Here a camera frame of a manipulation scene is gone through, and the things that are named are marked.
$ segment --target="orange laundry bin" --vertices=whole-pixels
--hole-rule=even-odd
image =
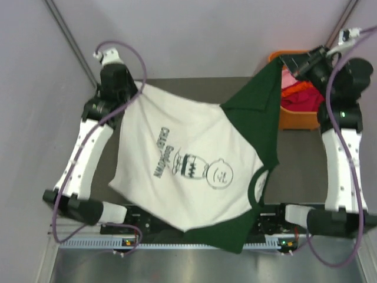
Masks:
[[[306,50],[277,51],[271,53],[269,62],[282,54],[304,53]],[[280,106],[279,130],[314,130],[319,127],[317,112],[294,112]]]

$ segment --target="white wall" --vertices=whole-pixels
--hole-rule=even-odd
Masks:
[[[0,9],[0,282],[35,282],[55,184],[92,87],[42,1]]]
[[[361,0],[346,27],[367,28],[377,25],[377,1]],[[361,141],[361,181],[366,203],[371,212],[377,213],[377,35],[360,46],[355,57],[362,57],[372,63],[375,73],[371,86],[362,93],[360,105],[363,114],[364,131]],[[377,231],[371,233],[376,241]]]
[[[55,0],[95,74],[95,46],[118,39],[141,53],[150,78],[250,76],[273,51],[324,44],[348,2]],[[137,60],[122,57],[140,78]]]

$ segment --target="wiring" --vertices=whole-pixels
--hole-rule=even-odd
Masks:
[[[333,268],[341,268],[341,267],[348,265],[349,263],[351,263],[353,261],[353,259],[357,255],[358,249],[361,245],[362,236],[363,236],[364,213],[363,213],[363,209],[362,209],[361,193],[360,193],[360,188],[359,188],[358,175],[356,174],[355,164],[353,162],[352,155],[351,155],[351,153],[348,149],[348,146],[345,142],[345,139],[342,136],[342,132],[341,132],[341,130],[340,130],[340,128],[339,128],[339,126],[336,122],[335,116],[333,114],[333,111],[332,111],[332,108],[331,108],[331,103],[330,103],[330,94],[331,94],[331,89],[332,89],[332,85],[333,85],[335,76],[340,71],[340,69],[342,69],[342,67],[345,65],[345,63],[347,62],[351,53],[358,46],[360,46],[363,42],[365,42],[368,38],[370,38],[371,36],[376,34],[376,32],[377,32],[377,26],[363,30],[363,34],[366,34],[366,35],[364,37],[362,37],[359,41],[357,41],[355,43],[355,45],[345,55],[343,55],[339,59],[338,63],[335,65],[335,67],[334,67],[334,69],[333,69],[333,71],[330,75],[329,82],[328,82],[328,85],[327,85],[327,88],[326,88],[326,108],[327,108],[327,111],[329,113],[329,118],[331,120],[332,126],[333,126],[336,134],[338,135],[338,138],[339,138],[339,140],[340,140],[340,142],[343,146],[343,149],[346,153],[346,156],[347,156],[347,159],[348,159],[348,162],[349,162],[349,168],[350,168],[352,179],[353,179],[353,182],[354,182],[354,185],[355,185],[356,199],[357,199],[358,209],[359,209],[359,227],[358,227],[358,235],[357,235],[357,238],[356,238],[356,243],[355,243],[355,246],[353,247],[352,253],[343,262],[333,264],[333,263],[327,262],[324,259],[322,259],[320,257],[320,255],[316,252],[316,250],[315,250],[315,248],[312,244],[312,241],[311,241],[312,239],[309,236],[309,232],[306,233],[306,239],[307,239],[306,243],[309,245],[310,250],[312,251],[314,256],[324,265],[329,266],[329,267],[333,267]]]
[[[54,239],[55,239],[56,243],[64,243],[65,241],[71,239],[75,234],[77,234],[80,230],[82,230],[86,226],[86,225],[82,225],[81,227],[79,227],[77,230],[75,230],[72,234],[70,234],[65,239],[59,239],[59,237],[58,237],[58,234],[57,234],[57,216],[58,216],[59,203],[60,203],[63,191],[64,191],[64,189],[65,189],[65,187],[66,187],[66,185],[67,185],[67,183],[68,183],[68,181],[69,181],[69,179],[70,179],[70,177],[72,175],[72,172],[74,170],[75,164],[76,164],[77,160],[80,158],[80,154],[82,152],[82,149],[87,144],[87,141],[90,139],[91,135],[96,131],[96,129],[98,129],[99,127],[101,127],[102,125],[104,125],[108,120],[110,120],[114,116],[122,113],[131,103],[133,103],[135,101],[135,99],[137,99],[137,97],[143,92],[144,86],[145,86],[145,84],[147,82],[147,67],[145,66],[144,60],[142,59],[142,57],[140,56],[140,54],[132,46],[130,46],[130,45],[126,44],[126,43],[123,43],[121,41],[108,40],[108,41],[104,41],[104,42],[100,43],[96,47],[96,49],[95,49],[96,54],[98,54],[100,48],[103,45],[106,45],[106,44],[118,44],[118,45],[123,46],[126,49],[132,51],[132,53],[135,54],[135,56],[138,58],[138,60],[139,60],[139,62],[141,64],[141,67],[143,69],[143,82],[142,82],[142,85],[141,85],[140,89],[138,90],[138,92],[134,95],[134,97],[131,100],[129,100],[128,102],[126,102],[125,104],[123,104],[122,106],[120,106],[119,108],[115,109],[109,115],[106,115],[84,137],[84,139],[83,139],[83,141],[81,143],[81,146],[78,149],[76,155],[74,156],[74,160],[71,163],[70,168],[68,169],[68,172],[67,172],[67,174],[65,176],[65,179],[64,179],[64,181],[63,181],[63,183],[62,183],[62,185],[61,185],[61,187],[59,189],[59,192],[58,192],[58,195],[57,195],[57,199],[55,201],[54,211],[53,211],[53,214],[52,214],[52,234],[54,236]],[[136,249],[136,247],[138,247],[138,245],[140,244],[140,242],[143,239],[143,233],[136,226],[126,225],[126,224],[114,224],[114,223],[106,223],[106,225],[108,225],[108,226],[118,226],[118,227],[131,228],[131,229],[134,229],[135,231],[137,231],[139,233],[139,239],[138,239],[137,243],[134,245],[134,247],[131,250],[129,250],[127,252],[127,254],[130,254],[130,253],[134,252],[135,249]]]

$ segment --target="cartoon character print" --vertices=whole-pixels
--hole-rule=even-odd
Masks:
[[[193,155],[180,155],[178,151],[174,157],[172,173],[180,172],[182,177],[201,180],[207,179],[207,183],[213,189],[224,189],[233,180],[233,169],[224,159],[218,159],[208,164],[203,158]]]

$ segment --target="t-shirt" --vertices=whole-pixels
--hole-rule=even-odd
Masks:
[[[188,241],[241,252],[278,164],[281,73],[276,59],[220,105],[146,85],[124,113],[110,186]]]

